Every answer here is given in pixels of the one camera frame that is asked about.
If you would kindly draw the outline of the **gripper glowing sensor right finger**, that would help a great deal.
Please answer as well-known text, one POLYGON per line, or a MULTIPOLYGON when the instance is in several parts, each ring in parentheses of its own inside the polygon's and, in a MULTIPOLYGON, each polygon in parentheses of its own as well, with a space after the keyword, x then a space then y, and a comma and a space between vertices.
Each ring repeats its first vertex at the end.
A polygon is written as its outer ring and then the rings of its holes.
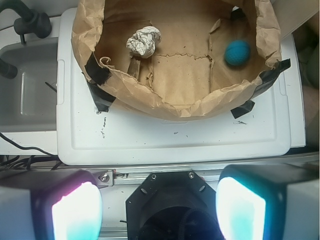
POLYGON ((215 206, 227 240, 318 240, 320 167, 227 165, 219 177, 215 206))

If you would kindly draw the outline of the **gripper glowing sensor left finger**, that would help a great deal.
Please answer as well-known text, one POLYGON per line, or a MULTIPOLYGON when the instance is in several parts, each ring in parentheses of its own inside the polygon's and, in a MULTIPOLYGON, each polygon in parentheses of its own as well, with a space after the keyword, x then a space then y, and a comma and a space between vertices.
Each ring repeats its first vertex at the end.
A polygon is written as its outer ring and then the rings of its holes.
POLYGON ((87 170, 3 170, 2 240, 96 240, 102 195, 87 170))

